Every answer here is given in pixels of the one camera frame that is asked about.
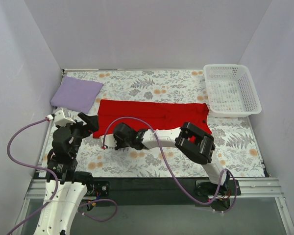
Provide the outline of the red t shirt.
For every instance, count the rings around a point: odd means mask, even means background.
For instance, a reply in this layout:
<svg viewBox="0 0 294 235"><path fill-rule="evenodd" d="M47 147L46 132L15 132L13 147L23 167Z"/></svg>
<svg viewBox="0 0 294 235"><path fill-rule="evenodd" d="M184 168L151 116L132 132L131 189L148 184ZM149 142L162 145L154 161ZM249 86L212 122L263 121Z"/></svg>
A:
<svg viewBox="0 0 294 235"><path fill-rule="evenodd" d="M206 104L200 103L155 103L139 101L102 100L98 110L99 130L93 133L93 138L98 139L104 135L109 124L117 118L125 117L115 122L107 132L120 122L124 122L134 130L147 128L140 121L128 117L139 118L152 126L153 129L168 130L181 127L183 123L190 122L211 134L207 124L209 109Z"/></svg>

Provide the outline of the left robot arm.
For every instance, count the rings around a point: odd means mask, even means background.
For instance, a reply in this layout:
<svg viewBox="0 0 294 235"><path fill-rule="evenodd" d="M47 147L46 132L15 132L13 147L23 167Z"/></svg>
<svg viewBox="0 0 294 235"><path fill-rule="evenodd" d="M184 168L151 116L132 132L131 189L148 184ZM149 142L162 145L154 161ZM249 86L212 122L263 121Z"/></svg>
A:
<svg viewBox="0 0 294 235"><path fill-rule="evenodd" d="M68 235L83 196L94 192L92 175L77 171L77 153L82 140L99 130L98 117L78 113L81 121L62 109L48 115L56 130L48 154L44 203L35 230L36 235Z"/></svg>

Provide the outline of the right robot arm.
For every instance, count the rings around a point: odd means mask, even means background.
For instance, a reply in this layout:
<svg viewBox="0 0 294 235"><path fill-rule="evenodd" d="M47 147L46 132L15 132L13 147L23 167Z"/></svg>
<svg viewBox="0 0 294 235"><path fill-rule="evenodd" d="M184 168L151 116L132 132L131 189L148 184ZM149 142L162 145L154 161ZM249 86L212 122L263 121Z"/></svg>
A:
<svg viewBox="0 0 294 235"><path fill-rule="evenodd" d="M177 148L189 160L203 167L208 181L197 181L199 195L230 196L238 192L236 180L231 180L217 159L214 137L190 122L170 130L140 129L134 130L125 123L119 123L113 133L106 136L106 145L115 150L133 148L149 150L159 146Z"/></svg>

